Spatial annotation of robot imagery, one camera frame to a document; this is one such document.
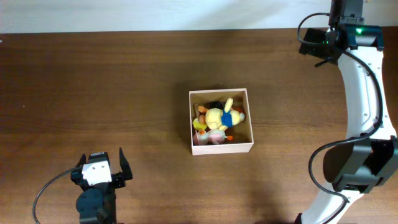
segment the yellow stuffed toy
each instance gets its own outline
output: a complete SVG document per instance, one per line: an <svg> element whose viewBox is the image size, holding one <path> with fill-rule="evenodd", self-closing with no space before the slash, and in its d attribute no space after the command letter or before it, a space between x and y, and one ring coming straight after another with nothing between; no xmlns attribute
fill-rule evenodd
<svg viewBox="0 0 398 224"><path fill-rule="evenodd" d="M222 131L235 126L244 120L244 113L233 110L233 99L228 98L225 103L224 110L218 108L206 109L204 106L199 106L201 113L206 114L206 124L211 129L220 129Z"/></svg>

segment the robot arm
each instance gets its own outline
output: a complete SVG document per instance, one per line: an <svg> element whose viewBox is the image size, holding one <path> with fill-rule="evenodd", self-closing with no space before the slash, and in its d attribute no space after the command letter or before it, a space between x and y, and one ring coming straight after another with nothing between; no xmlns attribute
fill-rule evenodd
<svg viewBox="0 0 398 224"><path fill-rule="evenodd" d="M371 139L391 140L396 136L396 131L392 127L388 116L384 89L382 87L381 64L383 52L377 51L374 47L358 47L358 50L347 51L355 54L363 61L370 63L375 72L382 90L382 99L384 104L383 127L378 129ZM356 61L346 55L338 59L338 66L343 76L346 103L348 110L348 128L346 138L360 136L361 133L370 132L377 119L377 98L374 83L367 75L367 71ZM328 190L334 190L331 183L326 182L323 185ZM341 194L349 198L345 208L329 223L337 223L344 215L347 209L363 194L359 190L342 190ZM302 223L323 223L328 220L342 206L342 199L339 196L320 191L318 197L312 203L310 208L303 212L301 216Z"/></svg>
<svg viewBox="0 0 398 224"><path fill-rule="evenodd" d="M345 204L341 196L321 190L310 208L300 214L295 223L337 223L353 202L370 193L373 187L385 183L398 169L396 131L389 119L382 85L382 31L380 27L363 25L362 6L362 0L333 1L330 30L309 29L302 42L314 44L302 44L300 53L338 64L346 90L347 139L372 132L380 119L382 123L366 139L337 145L325 154L323 173L326 183L323 187L344 195L349 203ZM343 54L343 51L366 63L374 77L369 75L369 68ZM381 95L378 95L376 82ZM381 118L378 117L379 100L382 101Z"/></svg>
<svg viewBox="0 0 398 224"><path fill-rule="evenodd" d="M122 172L111 174L108 153L91 154L87 162L83 154L72 170L71 180L83 190L76 201L80 224L116 223L115 190L125 187L126 180L132 179L130 165L121 147L119 160Z"/></svg>

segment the white wall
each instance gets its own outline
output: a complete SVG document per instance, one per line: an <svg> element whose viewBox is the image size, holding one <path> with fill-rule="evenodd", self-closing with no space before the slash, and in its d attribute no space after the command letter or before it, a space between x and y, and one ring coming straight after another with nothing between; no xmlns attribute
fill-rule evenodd
<svg viewBox="0 0 398 224"><path fill-rule="evenodd" d="M398 1L365 0L366 24L398 25ZM0 0L0 33L297 27L331 0ZM326 27L327 17L305 27Z"/></svg>

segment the stuffed toy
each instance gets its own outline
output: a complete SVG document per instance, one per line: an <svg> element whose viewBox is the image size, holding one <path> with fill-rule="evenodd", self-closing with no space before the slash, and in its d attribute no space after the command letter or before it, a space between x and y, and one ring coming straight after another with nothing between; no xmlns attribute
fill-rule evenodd
<svg viewBox="0 0 398 224"><path fill-rule="evenodd" d="M193 145L204 146L209 142L218 145L223 144L225 139L231 141L233 137L225 135L225 132L220 129L214 129L209 132L204 130L195 131L195 134L193 135Z"/></svg>
<svg viewBox="0 0 398 224"><path fill-rule="evenodd" d="M224 110L218 108L206 109L204 106L199 106L198 110L206 114L206 125L211 130L220 129L225 131L244 120L244 113L232 109L233 102L232 98L228 98Z"/></svg>
<svg viewBox="0 0 398 224"><path fill-rule="evenodd" d="M206 130L206 117L205 115L200 115L197 103L193 105L193 109L196 116L196 118L192 121L193 128L195 128L197 131Z"/></svg>

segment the pink plush toy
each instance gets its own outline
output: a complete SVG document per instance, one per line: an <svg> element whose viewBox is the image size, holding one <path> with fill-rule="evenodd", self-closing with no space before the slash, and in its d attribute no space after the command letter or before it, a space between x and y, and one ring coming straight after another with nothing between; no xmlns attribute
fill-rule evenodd
<svg viewBox="0 0 398 224"><path fill-rule="evenodd" d="M196 146L204 146L209 142L213 144L223 144L225 139L232 140L232 136L226 136L225 132L220 129L214 129L209 132L195 131L193 135L193 144Z"/></svg>

